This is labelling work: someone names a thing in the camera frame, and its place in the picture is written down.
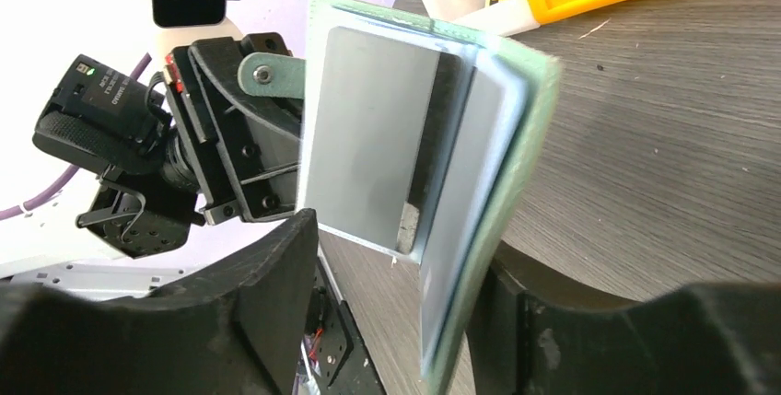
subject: open wallet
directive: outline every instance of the open wallet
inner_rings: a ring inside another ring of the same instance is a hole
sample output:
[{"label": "open wallet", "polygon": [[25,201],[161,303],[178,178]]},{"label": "open wallet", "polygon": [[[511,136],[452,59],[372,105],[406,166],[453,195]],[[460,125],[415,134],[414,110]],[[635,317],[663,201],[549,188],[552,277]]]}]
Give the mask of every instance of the open wallet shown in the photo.
[{"label": "open wallet", "polygon": [[297,209],[420,265],[421,376],[447,391],[554,112],[560,62],[355,0],[311,0]]}]

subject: gray wood surface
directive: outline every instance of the gray wood surface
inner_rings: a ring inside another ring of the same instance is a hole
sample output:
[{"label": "gray wood surface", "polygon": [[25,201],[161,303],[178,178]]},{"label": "gray wood surface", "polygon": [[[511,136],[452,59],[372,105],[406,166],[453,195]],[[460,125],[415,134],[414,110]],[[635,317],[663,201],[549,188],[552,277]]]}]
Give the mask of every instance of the gray wood surface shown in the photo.
[{"label": "gray wood surface", "polygon": [[[566,69],[507,242],[631,298],[781,278],[781,0],[635,0],[517,39]],[[416,268],[322,243],[389,394],[422,393]]]}]

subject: green edge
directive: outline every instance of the green edge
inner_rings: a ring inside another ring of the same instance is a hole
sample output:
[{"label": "green edge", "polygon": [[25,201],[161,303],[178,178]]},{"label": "green edge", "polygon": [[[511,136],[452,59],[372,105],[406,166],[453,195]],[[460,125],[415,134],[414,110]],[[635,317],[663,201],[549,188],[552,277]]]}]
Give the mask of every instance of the green edge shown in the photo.
[{"label": "green edge", "polygon": [[488,272],[507,224],[515,214],[520,193],[529,182],[534,165],[542,151],[542,142],[558,99],[563,65],[555,57],[533,50],[512,39],[356,0],[310,0],[309,24],[317,25],[321,11],[330,7],[383,19],[440,37],[477,44],[494,51],[507,64],[523,74],[529,84],[530,103],[507,151],[483,218],[472,241],[472,249],[464,264],[461,280],[456,287],[451,307],[451,314],[456,316],[451,315],[445,322],[431,373],[426,379],[429,393],[444,394],[448,391],[453,378],[461,339],[469,323],[485,274]]}]

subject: green bracket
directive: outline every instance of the green bracket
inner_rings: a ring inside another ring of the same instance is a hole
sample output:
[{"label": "green bracket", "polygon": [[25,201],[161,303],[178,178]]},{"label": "green bracket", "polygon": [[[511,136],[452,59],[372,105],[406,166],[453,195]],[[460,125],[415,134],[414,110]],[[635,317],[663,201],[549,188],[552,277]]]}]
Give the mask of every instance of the green bracket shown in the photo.
[{"label": "green bracket", "polygon": [[261,98],[304,98],[304,59],[254,52],[239,65],[239,87]]}]

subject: wood grain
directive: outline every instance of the wood grain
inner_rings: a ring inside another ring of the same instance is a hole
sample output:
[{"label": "wood grain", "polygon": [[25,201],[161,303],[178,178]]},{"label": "wood grain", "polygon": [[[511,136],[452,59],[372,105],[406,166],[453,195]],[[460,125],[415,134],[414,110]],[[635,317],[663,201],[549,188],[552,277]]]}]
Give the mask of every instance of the wood grain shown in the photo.
[{"label": "wood grain", "polygon": [[[781,279],[781,0],[635,0],[517,39],[566,70],[511,245],[631,298]],[[388,393],[423,393],[417,269],[322,244]]]}]

